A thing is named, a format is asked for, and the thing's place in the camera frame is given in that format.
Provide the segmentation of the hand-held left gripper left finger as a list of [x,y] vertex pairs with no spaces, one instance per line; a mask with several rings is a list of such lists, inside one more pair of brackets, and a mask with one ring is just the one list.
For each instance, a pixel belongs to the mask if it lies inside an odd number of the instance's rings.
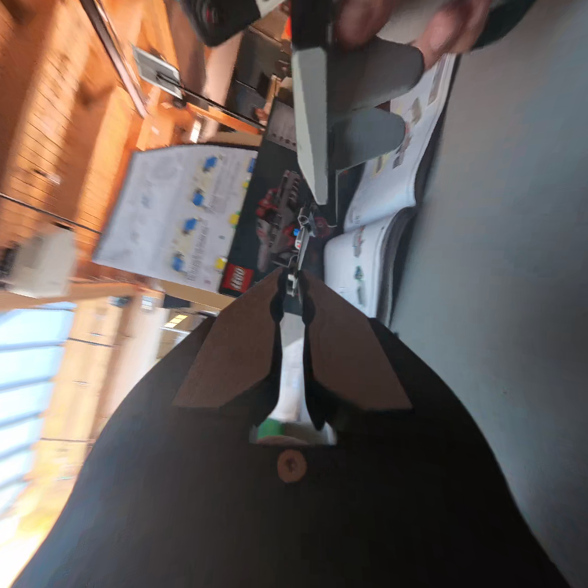
[[180,408],[219,409],[280,376],[285,269],[276,269],[213,322],[174,399]]

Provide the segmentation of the person's right hand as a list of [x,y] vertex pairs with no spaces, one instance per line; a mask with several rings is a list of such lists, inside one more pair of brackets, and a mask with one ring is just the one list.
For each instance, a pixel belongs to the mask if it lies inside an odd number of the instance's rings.
[[[349,49],[359,48],[393,19],[408,25],[408,15],[422,13],[428,1],[342,1],[336,21],[336,38]],[[447,54],[464,54],[474,48],[490,15],[492,1],[433,1],[423,13],[426,22],[409,44],[423,56],[425,70]]]

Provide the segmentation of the dark round object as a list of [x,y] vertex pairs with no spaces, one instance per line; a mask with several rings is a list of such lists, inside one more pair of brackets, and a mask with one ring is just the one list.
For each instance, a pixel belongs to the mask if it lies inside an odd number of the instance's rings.
[[267,16],[284,1],[178,1],[198,38],[217,47]]

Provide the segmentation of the black lego box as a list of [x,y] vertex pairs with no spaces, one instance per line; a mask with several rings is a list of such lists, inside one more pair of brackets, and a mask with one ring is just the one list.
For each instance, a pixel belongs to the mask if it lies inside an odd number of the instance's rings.
[[293,107],[276,99],[246,190],[219,292],[237,298],[274,270],[325,279],[325,247],[337,234],[337,196],[318,205],[298,165]]

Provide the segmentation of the white box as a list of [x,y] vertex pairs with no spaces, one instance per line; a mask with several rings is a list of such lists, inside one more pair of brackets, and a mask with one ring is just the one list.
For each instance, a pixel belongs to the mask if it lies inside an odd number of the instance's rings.
[[27,298],[64,296],[77,265],[75,233],[48,224],[19,245],[6,289]]

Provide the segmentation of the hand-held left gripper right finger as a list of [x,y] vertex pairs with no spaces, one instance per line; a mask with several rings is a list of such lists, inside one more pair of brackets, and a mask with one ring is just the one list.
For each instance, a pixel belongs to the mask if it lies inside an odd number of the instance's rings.
[[408,414],[412,402],[370,319],[313,275],[300,274],[305,403],[317,430],[364,416]]

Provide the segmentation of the black cardboard box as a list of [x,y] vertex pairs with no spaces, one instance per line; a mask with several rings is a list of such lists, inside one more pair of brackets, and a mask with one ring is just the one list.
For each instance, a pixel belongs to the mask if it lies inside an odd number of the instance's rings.
[[226,106],[250,122],[267,126],[273,102],[291,86],[291,56],[263,35],[248,29],[241,38]]

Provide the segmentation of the white printed sheet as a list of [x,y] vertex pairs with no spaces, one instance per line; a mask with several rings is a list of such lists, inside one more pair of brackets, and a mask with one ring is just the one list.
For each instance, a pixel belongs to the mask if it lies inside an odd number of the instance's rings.
[[257,153],[210,143],[135,152],[92,262],[217,292]]

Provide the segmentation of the small lego assembly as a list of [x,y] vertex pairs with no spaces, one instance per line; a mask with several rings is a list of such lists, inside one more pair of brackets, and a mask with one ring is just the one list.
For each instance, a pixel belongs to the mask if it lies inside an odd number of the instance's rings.
[[299,210],[296,219],[282,231],[282,242],[276,252],[270,253],[270,261],[276,267],[286,269],[286,294],[300,298],[299,276],[310,251],[311,265],[321,260],[321,247],[332,236],[333,227],[320,207],[311,203]]

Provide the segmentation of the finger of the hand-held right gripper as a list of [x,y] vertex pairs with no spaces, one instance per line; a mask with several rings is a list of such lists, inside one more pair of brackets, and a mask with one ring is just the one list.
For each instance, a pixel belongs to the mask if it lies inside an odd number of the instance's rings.
[[406,94],[423,73],[418,48],[380,38],[350,52],[293,49],[298,165],[318,205],[331,197],[331,116],[384,111],[380,104]]
[[358,110],[330,117],[330,216],[337,222],[338,176],[342,171],[395,151],[403,142],[403,118],[385,110]]

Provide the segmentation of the window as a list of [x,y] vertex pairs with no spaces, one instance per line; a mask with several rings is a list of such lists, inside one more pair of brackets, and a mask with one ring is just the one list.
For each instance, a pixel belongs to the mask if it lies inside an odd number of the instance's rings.
[[1,313],[1,518],[28,485],[77,306]]

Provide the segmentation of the open instruction booklet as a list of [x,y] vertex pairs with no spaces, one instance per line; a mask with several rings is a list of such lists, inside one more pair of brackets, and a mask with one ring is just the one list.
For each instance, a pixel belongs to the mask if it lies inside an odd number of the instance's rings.
[[404,123],[391,152],[364,164],[343,219],[342,235],[324,252],[324,281],[366,316],[392,323],[394,266],[401,238],[415,216],[430,168],[434,136],[449,96],[458,58],[445,55],[388,110]]

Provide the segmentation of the grey metal plate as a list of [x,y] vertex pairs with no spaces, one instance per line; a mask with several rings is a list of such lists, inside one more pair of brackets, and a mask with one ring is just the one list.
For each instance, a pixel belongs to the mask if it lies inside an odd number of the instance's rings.
[[177,68],[134,45],[132,46],[132,52],[141,79],[160,88],[176,99],[184,99],[183,84]]

